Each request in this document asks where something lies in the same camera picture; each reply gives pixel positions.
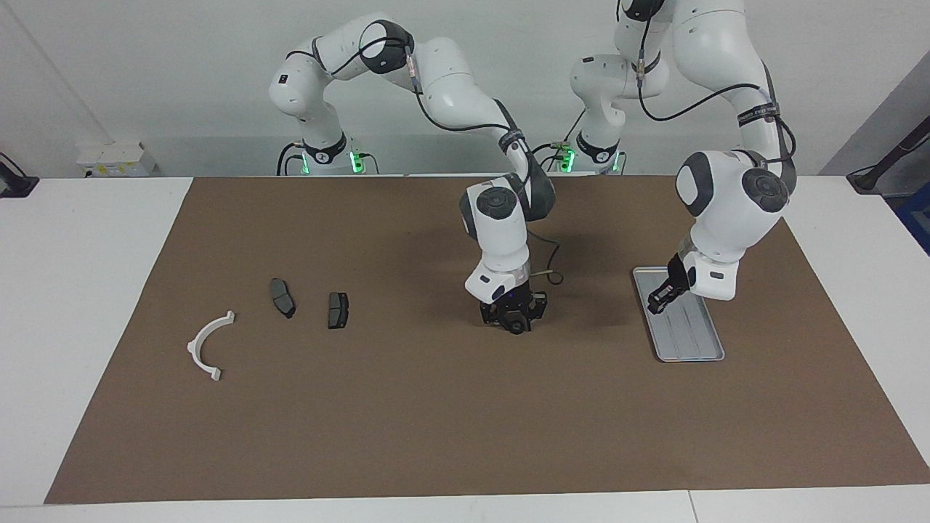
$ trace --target black eraser-shaped object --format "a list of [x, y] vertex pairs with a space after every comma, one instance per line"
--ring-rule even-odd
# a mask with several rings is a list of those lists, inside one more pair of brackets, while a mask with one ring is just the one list
[[287, 283], [285, 283], [285, 280], [280, 278], [273, 279], [272, 283], [269, 285], [269, 289], [272, 292], [272, 302], [278, 312], [285, 315], [287, 319], [294, 317], [294, 313], [297, 312], [297, 305], [294, 304], [294, 300], [290, 297], [290, 293], [287, 292]]
[[349, 321], [349, 295], [345, 292], [329, 293], [329, 328], [344, 329]]

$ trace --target gray wall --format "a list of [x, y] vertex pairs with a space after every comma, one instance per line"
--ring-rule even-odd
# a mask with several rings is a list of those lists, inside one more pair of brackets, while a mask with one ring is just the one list
[[[881, 160], [930, 116], [930, 53], [856, 131], [822, 175], [844, 175]], [[930, 181], [930, 144], [901, 158], [876, 186], [886, 196], [913, 194]]]
[[[930, 48], [926, 0], [746, 4], [802, 174], [823, 169]], [[274, 71], [295, 44], [376, 7], [419, 39], [457, 40], [534, 144], [560, 139], [581, 108], [568, 85], [575, 60], [616, 52], [614, 0], [0, 0], [0, 148], [51, 177], [77, 176], [74, 145], [101, 137], [142, 141], [168, 175], [272, 174], [297, 137], [268, 100]], [[671, 80], [651, 101], [657, 114], [707, 92]], [[327, 98], [385, 171], [508, 168], [495, 144], [431, 127], [409, 93], [374, 75]], [[725, 101], [665, 124], [624, 108], [628, 172], [673, 173], [695, 150], [739, 146]]]

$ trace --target brown mat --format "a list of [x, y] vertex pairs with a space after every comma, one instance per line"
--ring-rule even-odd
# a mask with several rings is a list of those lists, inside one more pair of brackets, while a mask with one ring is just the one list
[[[631, 269], [692, 222], [673, 179], [556, 181], [565, 284], [522, 336], [463, 288], [473, 182], [195, 181], [46, 503], [930, 483], [784, 223], [711, 303], [726, 360], [663, 364]], [[185, 345], [227, 309], [212, 382]]]

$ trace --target black stand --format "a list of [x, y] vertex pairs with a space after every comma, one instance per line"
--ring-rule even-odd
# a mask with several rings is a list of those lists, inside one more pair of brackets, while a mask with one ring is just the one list
[[919, 126], [910, 132], [907, 138], [892, 149], [891, 153], [886, 154], [885, 157], [882, 158], [882, 161], [869, 172], [860, 175], [850, 174], [846, 176], [846, 179], [853, 184], [853, 189], [856, 189], [856, 192], [859, 194], [878, 194], [878, 192], [875, 191], [875, 184], [878, 183], [882, 175], [891, 168], [897, 160], [900, 160], [920, 145], [923, 138], [928, 134], [930, 134], [930, 116], [927, 116]]
[[0, 179], [7, 185], [0, 198], [25, 198], [39, 182], [35, 176], [17, 176], [3, 162], [0, 162]]

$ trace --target white robotic arm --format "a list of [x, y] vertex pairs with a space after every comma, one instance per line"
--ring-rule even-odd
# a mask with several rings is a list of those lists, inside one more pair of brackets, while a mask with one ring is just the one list
[[[747, 33], [743, 0], [623, 0], [622, 7], [615, 43], [621, 59], [629, 63], [622, 87], [615, 86], [609, 96], [638, 99], [657, 121], [671, 120], [696, 106], [669, 117], [656, 117], [645, 106], [644, 99], [661, 92], [657, 86], [664, 87], [668, 80], [658, 44], [671, 27], [679, 71], [714, 91], [711, 97], [730, 102], [745, 148], [694, 153], [679, 169], [677, 192], [696, 222], [669, 262], [669, 279], [650, 294], [649, 310], [662, 312], [689, 289], [699, 296], [731, 300], [739, 260], [781, 217], [796, 182], [791, 160], [796, 143], [780, 118], [771, 78]], [[596, 80], [589, 74], [573, 77], [573, 82]], [[589, 98], [582, 97], [587, 113], [603, 113]], [[790, 151], [783, 131], [791, 136]], [[587, 132], [583, 128], [579, 133], [579, 146], [594, 140], [594, 133]], [[613, 139], [606, 131], [601, 135]]]
[[387, 15], [375, 13], [305, 42], [272, 81], [269, 94], [275, 105], [301, 123], [312, 171], [352, 168], [352, 139], [323, 92], [334, 79], [350, 80], [366, 71], [415, 93], [421, 111], [437, 127], [481, 132], [498, 141], [513, 172], [474, 185], [459, 202], [466, 231], [482, 249], [465, 288], [482, 302], [486, 323], [515, 334], [530, 330], [530, 321], [542, 317], [546, 295], [529, 288], [525, 223], [549, 214], [555, 192], [523, 132], [502, 103], [475, 85], [454, 41], [433, 38], [418, 45]]

